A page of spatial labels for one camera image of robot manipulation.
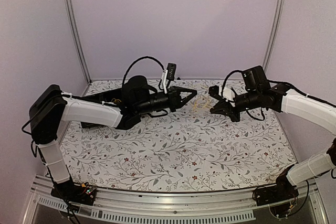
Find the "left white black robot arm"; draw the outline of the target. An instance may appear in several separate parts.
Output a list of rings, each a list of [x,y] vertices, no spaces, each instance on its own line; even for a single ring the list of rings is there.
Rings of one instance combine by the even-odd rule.
[[[50,85],[29,109],[29,120],[22,132],[32,138],[36,147],[32,152],[41,156],[58,192],[67,200],[78,195],[78,188],[65,164],[57,143],[57,132],[62,121],[76,121],[128,130],[141,121],[142,115],[159,112],[165,116],[185,106],[197,95],[194,89],[170,86],[176,64],[162,68],[157,88],[145,76],[123,77],[121,87],[78,97],[64,92],[56,84]]]

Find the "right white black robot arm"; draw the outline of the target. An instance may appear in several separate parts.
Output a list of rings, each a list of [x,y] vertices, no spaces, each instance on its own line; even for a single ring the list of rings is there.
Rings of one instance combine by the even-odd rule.
[[[243,77],[246,93],[236,94],[225,84],[211,86],[209,95],[218,102],[210,109],[212,114],[240,120],[241,112],[251,109],[271,109],[279,113],[298,116],[335,134],[335,105],[313,97],[293,84],[268,80],[262,66],[255,66],[239,73]],[[335,169],[335,144],[309,159],[286,168],[276,179],[271,196],[284,200],[299,183]]]

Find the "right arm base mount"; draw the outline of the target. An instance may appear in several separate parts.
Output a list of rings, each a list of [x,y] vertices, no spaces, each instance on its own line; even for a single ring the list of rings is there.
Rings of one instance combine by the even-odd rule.
[[[276,179],[273,186],[257,187],[253,191],[252,199],[257,206],[272,204],[283,200],[294,199],[299,196],[296,186],[293,186],[286,177]]]

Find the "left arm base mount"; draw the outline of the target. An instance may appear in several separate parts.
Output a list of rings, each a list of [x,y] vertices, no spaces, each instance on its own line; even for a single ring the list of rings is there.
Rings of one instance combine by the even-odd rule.
[[[66,202],[92,206],[97,194],[97,186],[88,183],[76,184],[72,180],[54,183],[51,195]]]

